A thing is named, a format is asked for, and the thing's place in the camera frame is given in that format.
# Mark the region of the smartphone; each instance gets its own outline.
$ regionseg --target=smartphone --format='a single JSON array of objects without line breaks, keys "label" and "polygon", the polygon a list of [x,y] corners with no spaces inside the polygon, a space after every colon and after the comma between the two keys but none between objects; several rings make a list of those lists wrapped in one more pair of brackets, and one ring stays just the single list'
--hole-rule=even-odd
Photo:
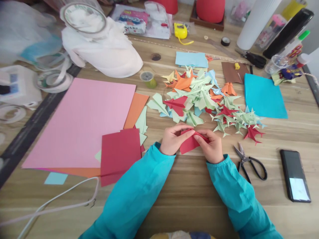
[{"label": "smartphone", "polygon": [[311,202],[299,152],[282,149],[280,156],[289,199],[293,202]]}]

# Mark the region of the white cardboard tube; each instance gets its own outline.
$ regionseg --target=white cardboard tube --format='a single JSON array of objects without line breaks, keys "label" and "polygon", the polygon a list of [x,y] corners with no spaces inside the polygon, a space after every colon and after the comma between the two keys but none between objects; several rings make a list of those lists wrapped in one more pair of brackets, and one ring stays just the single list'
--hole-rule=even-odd
[{"label": "white cardboard tube", "polygon": [[257,0],[237,39],[237,46],[249,50],[267,22],[275,12],[281,0]]}]

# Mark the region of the teal long-sleeve shirt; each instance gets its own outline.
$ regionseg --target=teal long-sleeve shirt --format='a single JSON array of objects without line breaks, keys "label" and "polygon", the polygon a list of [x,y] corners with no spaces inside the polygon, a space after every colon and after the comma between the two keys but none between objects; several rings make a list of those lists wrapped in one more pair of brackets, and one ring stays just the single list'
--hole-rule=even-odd
[{"label": "teal long-sleeve shirt", "polygon": [[[133,239],[155,203],[176,155],[163,155],[156,142],[116,183],[103,212],[80,239]],[[282,238],[257,201],[254,188],[227,154],[219,164],[207,162],[210,178],[228,208],[241,239]]]}]

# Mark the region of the green cap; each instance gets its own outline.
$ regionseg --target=green cap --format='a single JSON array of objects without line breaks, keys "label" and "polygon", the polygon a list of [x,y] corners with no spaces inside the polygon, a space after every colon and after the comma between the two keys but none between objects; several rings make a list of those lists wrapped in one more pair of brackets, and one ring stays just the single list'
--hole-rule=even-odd
[{"label": "green cap", "polygon": [[307,31],[305,31],[303,34],[301,34],[301,35],[298,37],[298,39],[299,39],[299,40],[304,40],[309,34],[310,34],[310,31],[307,30]]}]

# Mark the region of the scissors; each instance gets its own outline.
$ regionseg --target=scissors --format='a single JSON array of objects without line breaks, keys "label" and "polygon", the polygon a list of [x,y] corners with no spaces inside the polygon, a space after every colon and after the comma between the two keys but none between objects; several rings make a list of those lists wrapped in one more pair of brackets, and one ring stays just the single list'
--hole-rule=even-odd
[{"label": "scissors", "polygon": [[[254,171],[255,171],[255,173],[257,174],[257,176],[258,176],[258,178],[260,178],[261,180],[266,180],[267,179],[267,170],[266,170],[266,168],[265,168],[265,166],[263,165],[263,163],[261,162],[261,161],[259,161],[258,159],[255,159],[255,158],[252,158],[252,157],[246,157],[245,156],[245,152],[244,152],[244,149],[243,149],[243,147],[242,147],[242,145],[239,143],[239,148],[240,148],[240,151],[234,146],[234,148],[235,148],[235,150],[236,150],[236,153],[239,155],[239,157],[242,159],[240,162],[238,162],[238,166],[237,166],[237,171],[239,172],[239,170],[240,170],[240,168],[242,168],[243,169],[243,171],[244,171],[244,173],[245,173],[245,175],[246,175],[246,178],[247,178],[247,181],[250,183],[250,184],[252,184],[251,183],[251,181],[250,181],[250,178],[249,178],[249,176],[248,176],[248,174],[247,174],[247,172],[246,172],[246,170],[245,170],[245,168],[244,168],[244,163],[245,162],[250,162],[250,164],[252,165],[252,167],[253,167],[253,169],[254,169]],[[263,168],[263,171],[264,171],[264,177],[262,178],[261,176],[260,176],[260,174],[258,173],[258,171],[257,171],[257,169],[256,169],[256,167],[255,167],[255,165],[254,165],[254,163],[253,162],[257,162],[258,164],[260,164],[260,166]]]},{"label": "scissors", "polygon": [[235,49],[236,52],[238,52],[242,57],[246,58],[251,64],[253,64],[255,67],[259,69],[263,69],[266,65],[266,58],[256,55],[254,53],[251,53],[249,51],[243,51]]}]

